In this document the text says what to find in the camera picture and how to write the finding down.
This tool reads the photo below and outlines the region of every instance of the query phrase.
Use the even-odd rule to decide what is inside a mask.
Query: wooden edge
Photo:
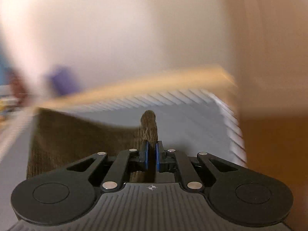
[[[140,79],[119,82],[83,93],[50,100],[37,106],[61,109],[110,99],[188,88],[205,89],[215,94],[231,107],[235,105],[234,102],[231,102],[234,95],[237,94],[237,87],[233,77],[220,66],[212,66],[189,70],[174,70]]]

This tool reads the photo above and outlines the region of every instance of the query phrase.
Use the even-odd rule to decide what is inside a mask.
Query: white wall
[[[42,96],[57,64],[89,89],[235,62],[223,0],[0,0],[0,24],[12,63]]]

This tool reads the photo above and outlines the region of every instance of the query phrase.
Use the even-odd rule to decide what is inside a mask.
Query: metal pin
[[[202,188],[202,184],[197,181],[191,181],[187,184],[187,187],[190,189],[200,189]]]
[[[103,188],[105,189],[114,189],[118,186],[118,184],[114,181],[106,181],[103,183]]]

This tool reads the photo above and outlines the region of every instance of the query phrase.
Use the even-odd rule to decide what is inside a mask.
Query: purple object
[[[50,80],[55,91],[60,96],[79,93],[81,91],[71,70],[67,67],[58,67],[55,74],[50,76]]]

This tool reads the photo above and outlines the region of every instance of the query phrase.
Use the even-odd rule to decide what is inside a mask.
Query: dark brown towel
[[[48,109],[40,109],[37,118],[29,153],[27,178],[100,151],[116,156],[125,149],[140,149],[142,140],[148,140],[151,145],[150,169],[146,174],[133,173],[131,181],[154,180],[157,126],[153,111],[148,110],[142,115],[141,126],[127,128],[89,122]]]

